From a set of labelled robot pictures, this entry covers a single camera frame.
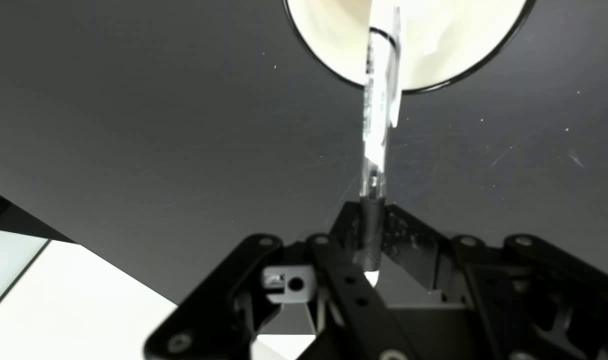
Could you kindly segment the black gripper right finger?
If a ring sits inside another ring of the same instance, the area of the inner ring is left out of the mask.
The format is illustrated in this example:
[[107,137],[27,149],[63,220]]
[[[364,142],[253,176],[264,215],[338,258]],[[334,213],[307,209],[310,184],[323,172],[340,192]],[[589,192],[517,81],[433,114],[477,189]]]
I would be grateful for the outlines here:
[[383,254],[444,302],[469,308],[490,360],[608,360],[608,274],[540,236],[487,247],[388,207]]

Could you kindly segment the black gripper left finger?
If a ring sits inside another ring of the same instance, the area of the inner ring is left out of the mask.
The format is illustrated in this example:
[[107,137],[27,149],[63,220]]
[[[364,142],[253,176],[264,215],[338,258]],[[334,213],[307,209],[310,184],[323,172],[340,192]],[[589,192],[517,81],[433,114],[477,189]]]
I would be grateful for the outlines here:
[[296,360],[418,360],[338,231],[285,247],[243,239],[146,339],[143,360],[253,360],[258,334],[303,305],[314,342]]

